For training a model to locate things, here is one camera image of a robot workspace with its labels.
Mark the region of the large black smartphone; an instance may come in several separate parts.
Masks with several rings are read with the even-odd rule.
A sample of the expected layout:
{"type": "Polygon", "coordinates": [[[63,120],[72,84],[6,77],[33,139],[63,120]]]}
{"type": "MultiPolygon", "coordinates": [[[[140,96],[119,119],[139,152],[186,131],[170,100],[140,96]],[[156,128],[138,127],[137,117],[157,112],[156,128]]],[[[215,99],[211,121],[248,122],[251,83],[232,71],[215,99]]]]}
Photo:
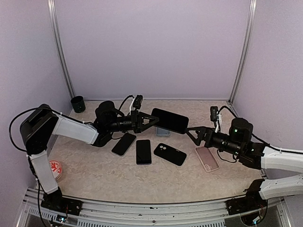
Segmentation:
{"type": "Polygon", "coordinates": [[[154,126],[179,134],[186,133],[188,117],[159,108],[153,108],[151,115],[159,119],[154,126]]]}

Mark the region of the clear pink phone case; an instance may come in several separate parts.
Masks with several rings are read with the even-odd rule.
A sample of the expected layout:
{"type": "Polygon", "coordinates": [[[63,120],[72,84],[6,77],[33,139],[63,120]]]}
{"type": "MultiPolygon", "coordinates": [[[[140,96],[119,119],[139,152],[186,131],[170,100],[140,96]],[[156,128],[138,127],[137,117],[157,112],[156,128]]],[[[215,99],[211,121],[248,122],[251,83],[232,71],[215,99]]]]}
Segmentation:
{"type": "Polygon", "coordinates": [[[209,148],[197,147],[195,148],[195,152],[203,169],[207,173],[216,171],[220,168],[219,163],[217,162],[216,158],[214,157],[209,148]]]}

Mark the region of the black phone case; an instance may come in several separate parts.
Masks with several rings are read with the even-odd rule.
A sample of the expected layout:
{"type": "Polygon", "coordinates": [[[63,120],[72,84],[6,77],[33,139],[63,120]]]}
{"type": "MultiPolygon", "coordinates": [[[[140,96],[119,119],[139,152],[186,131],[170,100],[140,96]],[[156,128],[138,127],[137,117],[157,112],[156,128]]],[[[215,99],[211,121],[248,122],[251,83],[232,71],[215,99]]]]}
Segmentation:
{"type": "Polygon", "coordinates": [[[177,166],[182,166],[187,157],[186,153],[163,143],[160,143],[153,153],[154,155],[177,166]]]}

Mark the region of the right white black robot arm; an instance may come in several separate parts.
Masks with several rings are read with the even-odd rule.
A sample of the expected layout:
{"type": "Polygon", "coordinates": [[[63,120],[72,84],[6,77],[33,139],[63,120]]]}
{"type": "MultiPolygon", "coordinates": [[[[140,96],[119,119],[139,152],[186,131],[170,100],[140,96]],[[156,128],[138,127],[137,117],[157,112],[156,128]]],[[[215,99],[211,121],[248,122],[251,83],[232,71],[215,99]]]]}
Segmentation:
{"type": "Polygon", "coordinates": [[[298,174],[281,179],[257,179],[247,189],[242,200],[229,200],[229,205],[239,205],[252,210],[264,206],[268,199],[303,193],[303,153],[300,150],[283,150],[264,142],[252,142],[253,125],[243,118],[234,118],[228,134],[205,126],[187,128],[186,134],[196,144],[205,142],[206,148],[225,151],[244,166],[253,169],[281,169],[298,174]]]}

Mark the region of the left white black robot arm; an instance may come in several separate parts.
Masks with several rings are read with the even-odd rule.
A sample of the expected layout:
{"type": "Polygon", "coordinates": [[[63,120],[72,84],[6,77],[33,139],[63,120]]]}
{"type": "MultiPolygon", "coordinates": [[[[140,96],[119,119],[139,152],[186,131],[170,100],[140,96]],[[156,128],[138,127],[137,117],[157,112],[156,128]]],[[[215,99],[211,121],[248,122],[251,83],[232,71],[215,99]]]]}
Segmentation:
{"type": "Polygon", "coordinates": [[[21,123],[20,133],[30,163],[48,195],[48,203],[56,210],[62,210],[66,206],[66,199],[62,196],[47,157],[47,144],[51,136],[64,136],[94,147],[103,147],[111,140],[113,132],[141,133],[159,121],[158,117],[137,109],[125,115],[112,101],[102,102],[95,114],[93,123],[81,122],[42,104],[21,123]]]}

